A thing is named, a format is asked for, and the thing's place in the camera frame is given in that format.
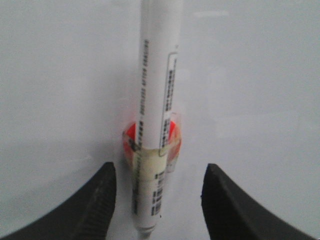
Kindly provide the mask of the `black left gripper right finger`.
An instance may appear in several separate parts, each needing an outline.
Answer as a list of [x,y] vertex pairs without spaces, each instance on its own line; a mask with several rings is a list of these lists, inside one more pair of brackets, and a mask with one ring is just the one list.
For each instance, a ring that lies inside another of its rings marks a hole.
[[207,165],[201,207],[212,240],[311,240],[240,188],[217,164]]

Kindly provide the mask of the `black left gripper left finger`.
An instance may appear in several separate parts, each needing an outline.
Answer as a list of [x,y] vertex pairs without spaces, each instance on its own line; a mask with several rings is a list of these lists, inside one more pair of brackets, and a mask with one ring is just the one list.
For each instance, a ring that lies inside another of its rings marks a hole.
[[112,162],[99,170],[71,197],[5,240],[104,240],[116,206],[117,178]]

